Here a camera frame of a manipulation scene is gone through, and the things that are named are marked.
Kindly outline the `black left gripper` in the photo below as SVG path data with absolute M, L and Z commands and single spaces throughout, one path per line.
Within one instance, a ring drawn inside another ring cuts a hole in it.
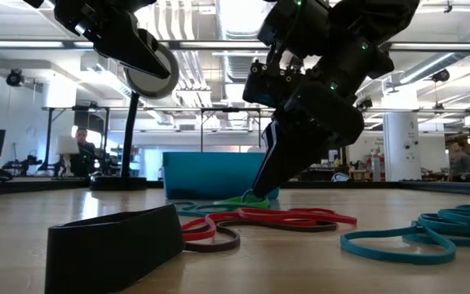
M 135 13 L 155 2 L 55 0 L 54 15 L 68 31 L 94 41 L 94 49 L 101 55 L 156 78 L 168 78 L 169 70 L 137 29 Z

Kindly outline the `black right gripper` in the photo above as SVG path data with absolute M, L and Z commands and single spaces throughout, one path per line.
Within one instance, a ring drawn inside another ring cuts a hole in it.
M 255 195 L 263 198 L 319 160 L 335 135 L 343 145 L 353 144 L 364 129 L 361 111 L 353 105 L 356 99 L 352 92 L 340 94 L 335 82 L 301 82 L 283 109 L 316 122 L 274 120 L 266 126 L 262 138 L 267 149 L 252 186 Z

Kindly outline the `green rubber band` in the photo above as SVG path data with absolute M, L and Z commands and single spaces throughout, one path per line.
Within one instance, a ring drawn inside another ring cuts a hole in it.
M 267 198 L 259 198 L 254 195 L 239 196 L 235 198 L 228 198 L 221 201 L 216 201 L 215 205 L 231 205 L 238 207 L 255 207 L 266 209 L 269 208 L 270 202 Z

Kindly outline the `dark brown rubber band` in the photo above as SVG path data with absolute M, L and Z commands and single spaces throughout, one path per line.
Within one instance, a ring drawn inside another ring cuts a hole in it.
M 335 231 L 338 225 L 334 222 L 317 220 L 315 225 L 283 225 L 274 224 L 259 220 L 218 220 L 215 222 L 215 229 L 212 226 L 203 223 L 199 225 L 197 220 L 192 221 L 191 225 L 182 225 L 181 230 L 184 237 L 184 250 L 189 252 L 225 252 L 240 247 L 240 235 L 231 229 L 232 226 L 260 226 L 270 229 L 279 229 L 285 231 L 296 231 L 305 233 L 318 233 L 326 231 Z M 230 240 L 223 243 L 197 243 L 198 240 L 212 238 L 216 233 L 225 234 L 231 237 Z

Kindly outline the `red rubber band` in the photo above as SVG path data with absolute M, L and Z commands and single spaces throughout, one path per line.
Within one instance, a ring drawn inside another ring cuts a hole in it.
M 323 208 L 292 208 L 273 210 L 241 207 L 234 212 L 209 213 L 203 218 L 192 220 L 181 226 L 185 241 L 199 241 L 213 238 L 228 224 L 255 225 L 272 229 L 324 232 L 336 230 L 338 224 L 356 225 L 354 216 L 338 214 Z

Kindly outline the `wide black rubber band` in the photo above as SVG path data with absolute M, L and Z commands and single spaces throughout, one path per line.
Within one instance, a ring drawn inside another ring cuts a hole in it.
M 173 205 L 119 212 L 48 229 L 45 294 L 109 294 L 184 250 Z

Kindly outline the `teal plastic bin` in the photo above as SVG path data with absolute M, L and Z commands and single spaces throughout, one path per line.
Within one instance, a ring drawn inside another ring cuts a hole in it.
M 263 153 L 165 152 L 163 187 L 168 199 L 224 200 L 243 195 L 258 174 Z

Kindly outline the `black desk lamp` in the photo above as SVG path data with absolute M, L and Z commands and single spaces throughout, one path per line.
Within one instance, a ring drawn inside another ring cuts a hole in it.
M 132 176 L 130 173 L 133 131 L 140 97 L 159 100 L 171 94 L 175 89 L 180 69 L 173 53 L 161 43 L 155 51 L 162 63 L 169 70 L 167 78 L 155 78 L 132 67 L 125 68 L 126 80 L 132 88 L 130 105 L 126 119 L 125 136 L 122 148 L 122 165 L 119 176 L 93 176 L 89 188 L 97 191 L 137 191 L 146 189 L 143 177 Z

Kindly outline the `black overhead crossbar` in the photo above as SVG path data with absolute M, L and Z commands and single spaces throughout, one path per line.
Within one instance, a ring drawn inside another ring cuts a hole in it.
M 199 41 L 167 40 L 161 41 L 171 50 L 221 50 L 221 51 L 264 51 L 268 48 L 258 41 Z M 67 49 L 90 50 L 93 44 L 75 40 L 0 40 L 0 50 L 9 49 Z M 386 42 L 381 46 L 386 51 L 408 52 L 470 52 L 470 42 Z

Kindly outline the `white shade table lamp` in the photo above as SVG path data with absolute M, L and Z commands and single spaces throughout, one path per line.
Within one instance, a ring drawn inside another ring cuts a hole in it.
M 73 176 L 71 159 L 72 156 L 80 154 L 77 141 L 71 136 L 59 136 L 56 139 L 56 151 L 60 157 L 60 175 Z

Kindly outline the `white round column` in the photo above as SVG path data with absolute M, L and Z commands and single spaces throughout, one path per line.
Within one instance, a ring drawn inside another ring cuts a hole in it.
M 384 159 L 386 181 L 420 180 L 419 124 L 413 113 L 386 113 Z

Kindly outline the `person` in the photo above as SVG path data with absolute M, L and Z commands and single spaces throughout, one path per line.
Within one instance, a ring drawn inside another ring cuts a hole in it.
M 78 154 L 70 156 L 71 172 L 77 177 L 86 177 L 95 171 L 95 145 L 87 140 L 87 129 L 79 127 L 76 131 Z
M 470 176 L 470 155 L 463 150 L 463 142 L 455 142 L 449 149 L 450 181 L 465 181 Z

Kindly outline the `black background frame stand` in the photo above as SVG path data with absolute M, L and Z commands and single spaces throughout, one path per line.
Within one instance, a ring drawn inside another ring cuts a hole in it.
M 54 163 L 49 163 L 51 155 L 51 133 L 53 122 L 62 116 L 65 112 L 73 112 L 75 114 L 81 113 L 86 117 L 86 129 L 90 130 L 91 125 L 91 115 L 97 117 L 98 113 L 104 113 L 102 117 L 102 128 L 99 129 L 101 134 L 100 148 L 105 150 L 108 147 L 108 131 L 109 131 L 109 121 L 110 121 L 110 107 L 98 106 L 96 104 L 85 106 L 85 105 L 75 105 L 71 107 L 42 107 L 42 110 L 48 112 L 47 119 L 47 138 L 46 138 L 46 151 L 45 157 L 42 161 L 42 165 L 38 168 L 38 171 L 50 171 L 54 172 L 54 176 L 59 175 L 59 171 L 54 168 Z

